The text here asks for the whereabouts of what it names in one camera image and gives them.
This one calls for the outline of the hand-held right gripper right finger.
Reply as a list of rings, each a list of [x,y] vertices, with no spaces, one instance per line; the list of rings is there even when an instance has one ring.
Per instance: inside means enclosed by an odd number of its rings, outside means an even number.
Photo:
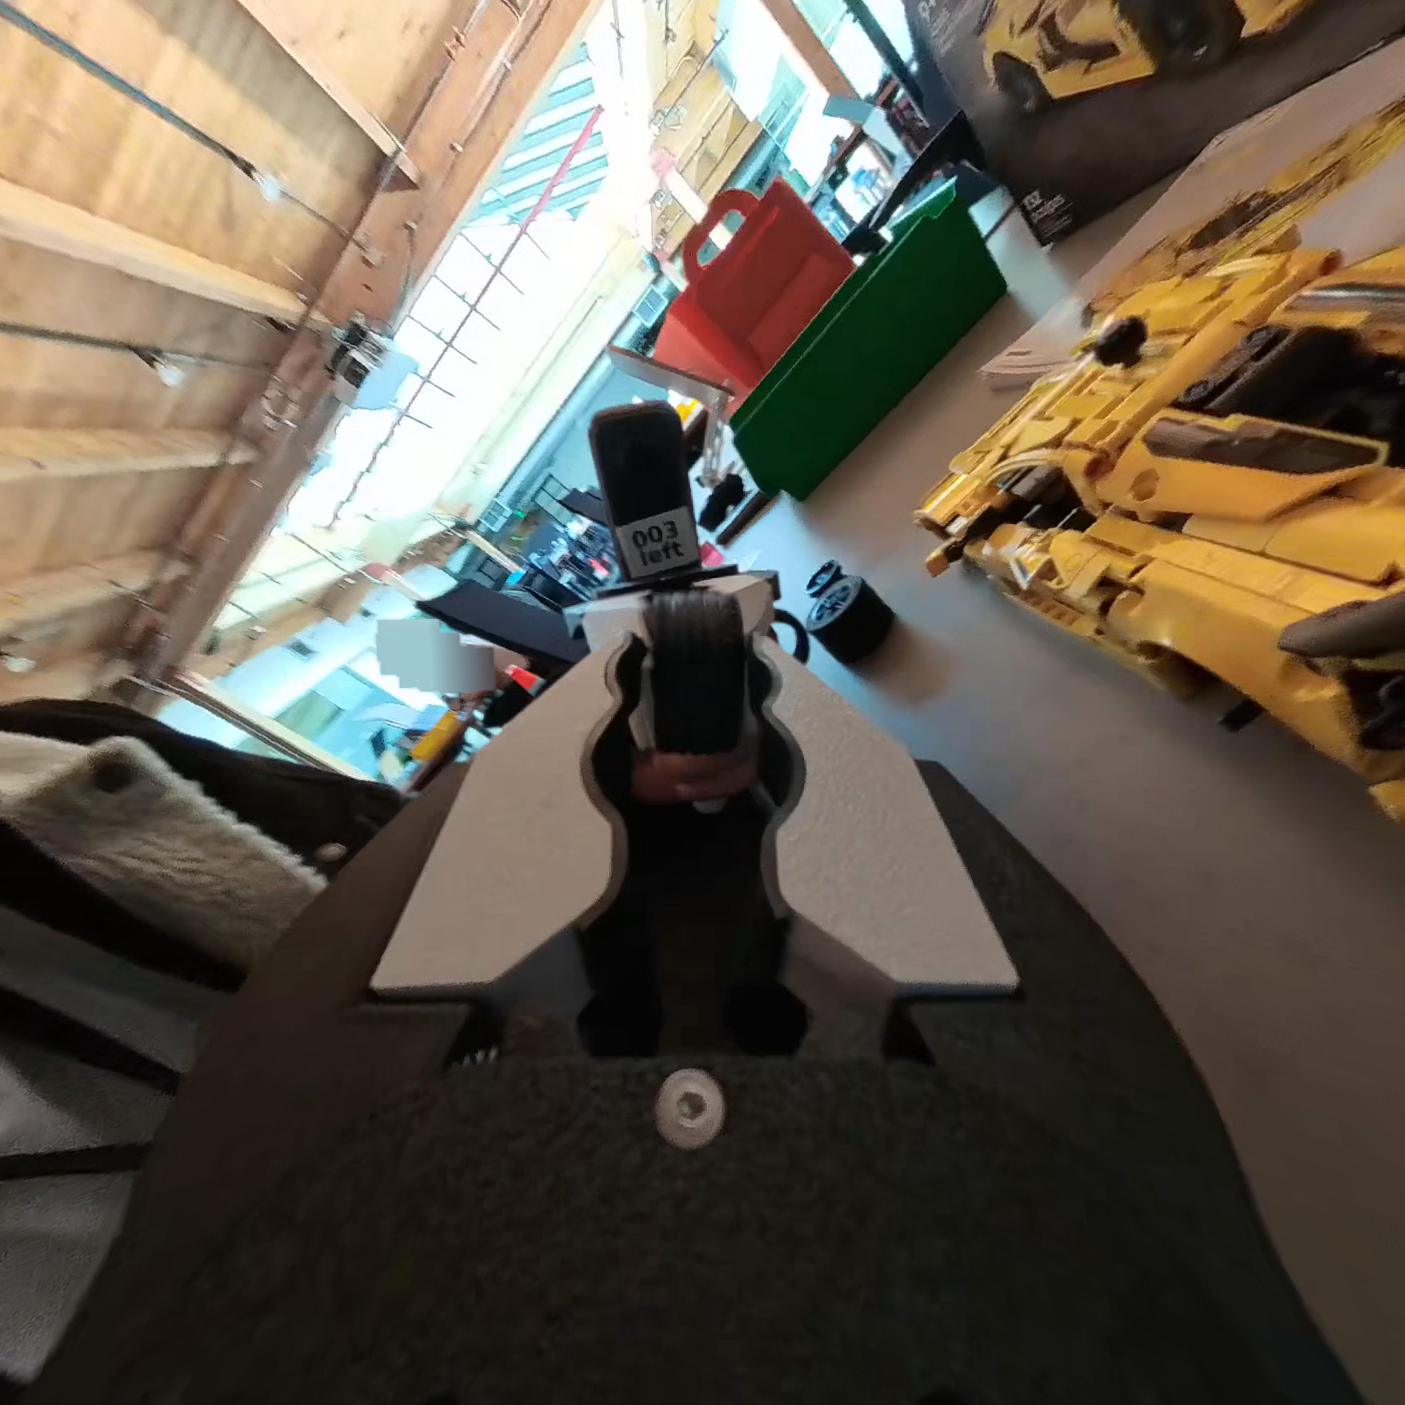
[[[799,1057],[881,1057],[901,1005],[1023,990],[910,752],[768,637],[766,741],[788,761],[762,839],[786,924],[779,979],[807,1011]]]

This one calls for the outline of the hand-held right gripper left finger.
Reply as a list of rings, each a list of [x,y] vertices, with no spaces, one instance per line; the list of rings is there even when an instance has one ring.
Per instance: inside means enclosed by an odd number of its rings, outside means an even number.
[[[648,645],[624,632],[468,765],[372,974],[389,1007],[455,1016],[450,1057],[511,1033],[594,1057],[659,1049],[659,963],[629,887]]]

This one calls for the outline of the black toy car tyre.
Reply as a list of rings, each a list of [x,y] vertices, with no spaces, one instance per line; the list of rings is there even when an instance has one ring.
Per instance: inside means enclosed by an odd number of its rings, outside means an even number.
[[[653,750],[696,757],[740,750],[749,645],[738,598],[694,587],[657,593],[642,619]]]

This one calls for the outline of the yellow toy brick car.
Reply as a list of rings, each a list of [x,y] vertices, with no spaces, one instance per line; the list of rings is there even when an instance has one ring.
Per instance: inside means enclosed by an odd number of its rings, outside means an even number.
[[[1169,693],[1221,685],[1404,815],[1402,247],[1143,282],[916,511]]]

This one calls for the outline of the grey desk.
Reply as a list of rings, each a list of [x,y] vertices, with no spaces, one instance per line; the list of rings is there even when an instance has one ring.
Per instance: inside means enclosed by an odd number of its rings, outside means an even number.
[[[860,672],[816,672],[951,772],[1117,942],[1213,1092],[1298,1288],[1370,1401],[1402,1401],[1402,831],[1346,770],[1261,718],[1232,733],[1003,598],[925,569],[914,519],[1015,399],[984,375],[1180,175],[1043,249],[975,208],[1010,293],[816,493],[734,545],[786,608],[825,558],[903,622]]]

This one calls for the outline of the person's left hand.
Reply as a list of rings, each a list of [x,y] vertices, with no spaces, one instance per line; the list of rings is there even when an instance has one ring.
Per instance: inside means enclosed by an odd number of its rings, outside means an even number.
[[[716,813],[755,781],[759,759],[747,748],[710,754],[644,750],[631,761],[631,794],[638,804],[686,804]]]

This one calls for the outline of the grey tilted stand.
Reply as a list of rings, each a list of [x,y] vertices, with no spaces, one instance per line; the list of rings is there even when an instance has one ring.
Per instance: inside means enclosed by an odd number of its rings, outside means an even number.
[[[696,376],[620,343],[609,343],[607,356],[622,373],[679,397],[685,460],[698,486],[716,487],[723,482],[729,474],[723,463],[733,410],[729,386]]]

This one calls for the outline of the green plastic bin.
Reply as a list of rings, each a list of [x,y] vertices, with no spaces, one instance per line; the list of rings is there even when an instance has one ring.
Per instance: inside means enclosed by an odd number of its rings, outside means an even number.
[[[807,499],[1006,290],[958,181],[945,181],[734,410],[734,449],[755,487]]]

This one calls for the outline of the brown fleece-lined jacket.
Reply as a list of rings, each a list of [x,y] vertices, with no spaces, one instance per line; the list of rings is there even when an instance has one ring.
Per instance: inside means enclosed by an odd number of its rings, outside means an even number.
[[[132,707],[2,707],[4,905],[233,990],[405,807],[383,781],[182,733]]]

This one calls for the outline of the grey shirt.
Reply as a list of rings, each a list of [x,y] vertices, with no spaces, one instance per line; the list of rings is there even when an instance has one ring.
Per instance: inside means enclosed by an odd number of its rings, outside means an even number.
[[[224,998],[4,909],[6,1399],[39,1373],[95,1279]]]

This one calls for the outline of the toy car set box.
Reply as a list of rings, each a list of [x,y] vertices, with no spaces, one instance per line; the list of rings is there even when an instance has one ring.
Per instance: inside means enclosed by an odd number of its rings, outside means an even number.
[[[912,1],[923,60],[1049,247],[1402,36],[1402,1]]]

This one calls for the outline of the large car print booklet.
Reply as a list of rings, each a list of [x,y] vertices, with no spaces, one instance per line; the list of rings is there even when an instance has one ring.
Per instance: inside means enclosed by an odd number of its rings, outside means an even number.
[[[1265,249],[1359,260],[1404,240],[1404,40],[1223,131],[1060,304],[980,373],[1027,388],[1137,288]]]

